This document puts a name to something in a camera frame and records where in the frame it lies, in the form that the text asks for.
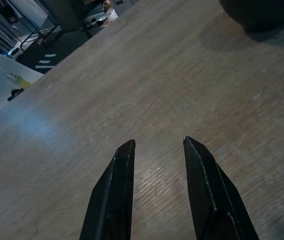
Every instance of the table surface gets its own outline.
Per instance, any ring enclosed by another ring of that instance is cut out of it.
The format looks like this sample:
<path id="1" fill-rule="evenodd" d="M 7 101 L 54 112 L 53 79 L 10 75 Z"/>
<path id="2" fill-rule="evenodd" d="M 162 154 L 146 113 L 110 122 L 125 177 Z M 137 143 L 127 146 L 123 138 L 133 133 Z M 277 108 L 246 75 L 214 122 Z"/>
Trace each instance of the table surface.
<path id="1" fill-rule="evenodd" d="M 217 0 L 141 0 L 0 111 L 0 239 L 76 240 L 136 140 L 133 240 L 195 239 L 182 138 L 205 144 L 260 239 L 284 240 L 284 29 Z"/>

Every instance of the white floor marking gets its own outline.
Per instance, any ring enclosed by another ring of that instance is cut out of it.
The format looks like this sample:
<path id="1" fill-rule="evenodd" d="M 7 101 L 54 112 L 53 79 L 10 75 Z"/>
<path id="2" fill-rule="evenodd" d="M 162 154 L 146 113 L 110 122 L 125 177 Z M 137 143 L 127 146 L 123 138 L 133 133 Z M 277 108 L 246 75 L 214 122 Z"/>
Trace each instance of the white floor marking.
<path id="1" fill-rule="evenodd" d="M 40 60 L 40 64 L 49 64 L 51 61 L 50 60 Z"/>
<path id="2" fill-rule="evenodd" d="M 35 66 L 36 69 L 52 69 L 55 66 L 43 65 L 43 66 Z"/>
<path id="3" fill-rule="evenodd" d="M 52 57 L 55 57 L 55 56 L 56 56 L 56 54 L 46 54 L 45 55 L 46 58 L 52 58 Z"/>

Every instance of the dark floor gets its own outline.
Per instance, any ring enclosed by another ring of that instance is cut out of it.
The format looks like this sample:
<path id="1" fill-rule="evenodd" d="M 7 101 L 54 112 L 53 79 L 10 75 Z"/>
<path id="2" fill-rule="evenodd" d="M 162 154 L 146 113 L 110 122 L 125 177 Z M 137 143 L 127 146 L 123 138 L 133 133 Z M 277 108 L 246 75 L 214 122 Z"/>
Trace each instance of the dark floor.
<path id="1" fill-rule="evenodd" d="M 46 47 L 35 42 L 17 59 L 17 61 L 33 70 L 45 74 L 52 69 L 52 66 L 56 66 L 88 39 L 88 36 L 81 31 L 64 33 L 62 35 L 53 33 L 47 39 Z M 39 66 L 47 66 L 48 68 L 38 68 Z"/>

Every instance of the black pot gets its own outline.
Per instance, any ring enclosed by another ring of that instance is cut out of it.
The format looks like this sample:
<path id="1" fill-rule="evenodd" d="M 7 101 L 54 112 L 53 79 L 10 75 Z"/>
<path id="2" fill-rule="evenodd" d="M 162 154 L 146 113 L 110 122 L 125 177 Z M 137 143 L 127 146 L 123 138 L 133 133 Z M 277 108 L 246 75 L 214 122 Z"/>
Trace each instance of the black pot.
<path id="1" fill-rule="evenodd" d="M 225 12 L 247 31 L 272 29 L 284 22 L 284 0 L 219 0 Z"/>

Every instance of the wooden table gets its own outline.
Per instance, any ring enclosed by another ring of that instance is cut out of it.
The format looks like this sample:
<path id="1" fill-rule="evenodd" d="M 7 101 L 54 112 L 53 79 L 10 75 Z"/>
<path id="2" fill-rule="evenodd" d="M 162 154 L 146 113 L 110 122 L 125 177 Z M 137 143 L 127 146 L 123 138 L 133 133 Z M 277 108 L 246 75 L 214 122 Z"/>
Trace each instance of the wooden table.
<path id="1" fill-rule="evenodd" d="M 248 37 L 217 0 L 134 5 L 0 111 L 0 240 L 78 239 L 128 139 L 131 239 L 195 239 L 184 135 L 214 154 L 260 239 L 284 240 L 282 33 Z"/>

